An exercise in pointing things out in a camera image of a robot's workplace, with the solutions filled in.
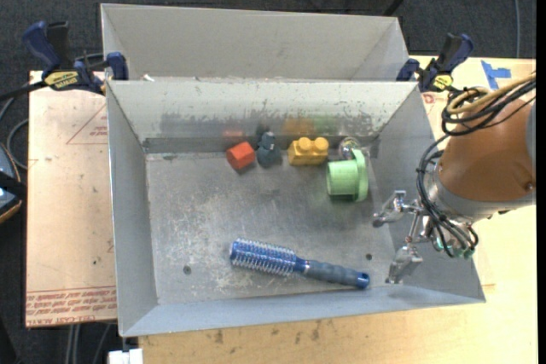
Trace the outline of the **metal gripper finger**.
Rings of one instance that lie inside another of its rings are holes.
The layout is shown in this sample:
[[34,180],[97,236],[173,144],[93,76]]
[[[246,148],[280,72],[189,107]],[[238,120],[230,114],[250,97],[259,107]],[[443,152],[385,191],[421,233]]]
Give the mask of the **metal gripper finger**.
[[388,275],[387,284],[399,284],[406,276],[412,275],[423,261],[422,256],[413,245],[405,245],[397,250],[393,258]]
[[404,200],[405,196],[405,190],[394,190],[392,195],[381,207],[381,210],[374,214],[373,226],[381,227],[387,223],[397,222],[401,220],[405,214],[421,213],[420,204],[416,200],[411,204],[407,204]]

